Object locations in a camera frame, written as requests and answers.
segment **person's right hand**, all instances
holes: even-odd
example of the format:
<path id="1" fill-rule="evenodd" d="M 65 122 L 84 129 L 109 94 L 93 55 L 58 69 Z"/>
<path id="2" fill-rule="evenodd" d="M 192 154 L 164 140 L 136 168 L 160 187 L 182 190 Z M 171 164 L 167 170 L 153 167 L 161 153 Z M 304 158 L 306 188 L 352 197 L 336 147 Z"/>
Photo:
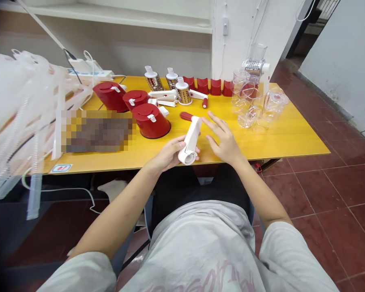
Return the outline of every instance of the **person's right hand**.
<path id="1" fill-rule="evenodd" d="M 227 123 L 215 116 L 211 111 L 208 111 L 208 115 L 215 124 L 207 120 L 205 117 L 202 117 L 203 123 L 206 124 L 220 139 L 220 143 L 218 145 L 213 137 L 210 135 L 206 136 L 215 155 L 231 166 L 234 166 L 235 163 L 241 159 L 246 159 L 242 155 Z"/>

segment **forearm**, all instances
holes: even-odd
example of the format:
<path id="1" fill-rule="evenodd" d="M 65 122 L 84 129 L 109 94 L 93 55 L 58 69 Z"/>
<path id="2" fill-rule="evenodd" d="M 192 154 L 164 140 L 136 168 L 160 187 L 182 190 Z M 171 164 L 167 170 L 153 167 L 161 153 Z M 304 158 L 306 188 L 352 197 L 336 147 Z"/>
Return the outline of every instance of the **forearm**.
<path id="1" fill-rule="evenodd" d="M 292 221 L 289 219 L 287 212 L 276 195 L 260 178 L 246 159 L 239 159 L 233 167 L 238 173 L 265 228 L 275 221 L 285 221 L 292 224 Z"/>
<path id="2" fill-rule="evenodd" d="M 135 226 L 161 172 L 145 165 L 96 218 L 69 258 L 89 251 L 112 259 Z"/>

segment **red plastic piece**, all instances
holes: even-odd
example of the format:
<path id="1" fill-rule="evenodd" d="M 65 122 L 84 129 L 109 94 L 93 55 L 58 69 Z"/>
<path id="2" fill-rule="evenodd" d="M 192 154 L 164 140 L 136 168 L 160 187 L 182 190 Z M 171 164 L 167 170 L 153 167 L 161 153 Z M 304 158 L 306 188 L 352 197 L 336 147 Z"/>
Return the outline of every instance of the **red plastic piece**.
<path id="1" fill-rule="evenodd" d="M 144 103 L 132 110 L 133 118 L 136 119 L 137 125 L 142 136 L 148 139 L 157 139 L 169 133 L 170 122 L 161 114 L 159 109 L 151 104 Z M 155 122 L 149 118 L 149 115 L 154 115 Z"/>
<path id="2" fill-rule="evenodd" d="M 223 81 L 223 96 L 232 96 L 232 91 L 234 89 L 234 84 L 232 81 Z"/>
<path id="3" fill-rule="evenodd" d="M 133 111 L 133 108 L 141 104 L 147 103 L 149 98 L 150 96 L 144 90 L 132 90 L 123 96 L 123 100 L 125 101 L 127 107 L 131 112 Z M 130 99 L 134 99 L 134 101 L 132 101 L 134 105 L 131 105 Z"/>
<path id="4" fill-rule="evenodd" d="M 204 107 L 204 108 L 208 108 L 208 99 L 203 99 L 203 103 L 202 103 L 202 106 Z"/>
<path id="5" fill-rule="evenodd" d="M 211 79 L 211 95 L 221 95 L 221 89 L 220 87 L 222 86 L 222 81 L 219 80 L 214 80 Z"/>
<path id="6" fill-rule="evenodd" d="M 198 92 L 202 94 L 208 94 L 209 93 L 208 78 L 204 79 L 196 78 L 196 80 L 198 81 Z"/>
<path id="7" fill-rule="evenodd" d="M 117 92 L 111 87 L 117 87 L 120 92 Z M 129 108 L 123 100 L 126 94 L 124 89 L 115 82 L 102 82 L 97 84 L 93 91 L 96 93 L 101 102 L 105 105 L 107 110 L 116 110 L 116 112 L 127 112 Z"/>
<path id="8" fill-rule="evenodd" d="M 192 117 L 193 117 L 193 115 L 191 115 L 190 113 L 187 113 L 187 112 L 180 113 L 180 118 L 182 118 L 183 120 L 187 120 L 188 122 L 192 121 Z"/>
<path id="9" fill-rule="evenodd" d="M 184 79 L 185 83 L 188 83 L 189 89 L 197 90 L 196 85 L 195 85 L 195 78 L 194 77 L 188 78 L 188 77 L 183 76 L 183 79 Z"/>

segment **black pants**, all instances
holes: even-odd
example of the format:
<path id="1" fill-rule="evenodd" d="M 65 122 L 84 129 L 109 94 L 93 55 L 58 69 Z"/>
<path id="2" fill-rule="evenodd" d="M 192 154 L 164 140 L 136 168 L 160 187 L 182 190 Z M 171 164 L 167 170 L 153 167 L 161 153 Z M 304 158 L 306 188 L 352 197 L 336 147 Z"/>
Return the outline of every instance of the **black pants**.
<path id="1" fill-rule="evenodd" d="M 150 234 L 170 213 L 197 201 L 218 200 L 242 207 L 249 217 L 250 199 L 235 170 L 227 163 L 219 165 L 213 181 L 201 186 L 192 166 L 179 166 L 161 174 L 155 185 Z"/>

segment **person's left hand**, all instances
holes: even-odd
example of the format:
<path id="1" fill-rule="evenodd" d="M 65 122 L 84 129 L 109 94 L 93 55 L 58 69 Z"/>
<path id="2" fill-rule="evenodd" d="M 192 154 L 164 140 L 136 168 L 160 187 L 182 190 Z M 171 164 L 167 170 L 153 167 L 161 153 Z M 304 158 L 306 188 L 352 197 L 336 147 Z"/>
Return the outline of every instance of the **person's left hand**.
<path id="1" fill-rule="evenodd" d="M 164 172 L 172 167 L 175 167 L 180 163 L 177 155 L 178 152 L 185 147 L 185 139 L 186 135 L 174 138 L 165 144 L 164 147 L 159 151 L 159 153 L 154 156 L 148 164 L 154 167 L 157 171 Z M 200 149 L 196 147 L 196 153 L 200 153 Z"/>

